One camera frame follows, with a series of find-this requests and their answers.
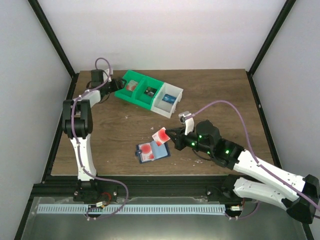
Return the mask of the red white credit card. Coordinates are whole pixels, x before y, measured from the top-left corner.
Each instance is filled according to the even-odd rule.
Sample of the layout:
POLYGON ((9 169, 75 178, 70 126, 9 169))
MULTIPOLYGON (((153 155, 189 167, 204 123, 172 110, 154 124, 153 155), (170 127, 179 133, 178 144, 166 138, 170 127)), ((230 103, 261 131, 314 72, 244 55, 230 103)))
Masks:
POLYGON ((166 134, 166 128, 162 127, 156 133, 152 135, 152 139, 157 146, 161 146, 170 140, 170 137, 166 134))
POLYGON ((135 80, 130 80, 130 81, 127 83, 125 89, 126 89, 127 91, 133 92, 133 91, 135 90, 135 88, 137 87, 138 84, 139 84, 139 83, 138 83, 137 81, 135 81, 135 80))

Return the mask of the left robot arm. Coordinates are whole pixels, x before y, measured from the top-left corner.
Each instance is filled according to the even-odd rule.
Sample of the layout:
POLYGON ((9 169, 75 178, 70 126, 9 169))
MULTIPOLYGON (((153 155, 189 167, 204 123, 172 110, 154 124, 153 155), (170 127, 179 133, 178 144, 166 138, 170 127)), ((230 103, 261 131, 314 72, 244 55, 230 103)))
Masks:
POLYGON ((72 144, 77 164, 75 201, 97 202, 102 196, 91 150, 92 107, 105 96, 124 88, 124 82, 112 79, 112 74, 110 69, 91 70, 87 89, 79 96, 65 100, 62 105, 62 130, 72 144))

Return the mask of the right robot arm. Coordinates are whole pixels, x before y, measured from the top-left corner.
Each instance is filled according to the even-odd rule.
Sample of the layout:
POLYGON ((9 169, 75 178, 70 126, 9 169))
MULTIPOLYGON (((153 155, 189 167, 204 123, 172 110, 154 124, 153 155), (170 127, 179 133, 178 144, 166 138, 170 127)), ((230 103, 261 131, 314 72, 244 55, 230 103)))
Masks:
POLYGON ((187 125, 167 129, 165 133, 181 151, 190 147, 202 152, 216 165, 254 178, 231 176, 224 182, 223 198, 229 202, 236 198, 249 198, 265 202, 286 211, 293 219, 311 224, 317 217, 320 200, 320 181, 309 174, 301 176, 287 172, 257 158, 249 150, 235 142, 224 139, 209 120, 195 127, 187 125))

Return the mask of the blue leather card holder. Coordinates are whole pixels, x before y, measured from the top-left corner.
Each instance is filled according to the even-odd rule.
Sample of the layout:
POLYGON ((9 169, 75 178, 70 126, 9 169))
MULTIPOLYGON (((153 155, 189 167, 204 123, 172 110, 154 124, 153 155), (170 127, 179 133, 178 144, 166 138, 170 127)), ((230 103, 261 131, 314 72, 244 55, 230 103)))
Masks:
POLYGON ((138 158, 140 164, 144 164, 168 158, 171 156, 171 153, 167 142, 158 146, 155 141, 152 141, 137 144, 135 156, 138 158))

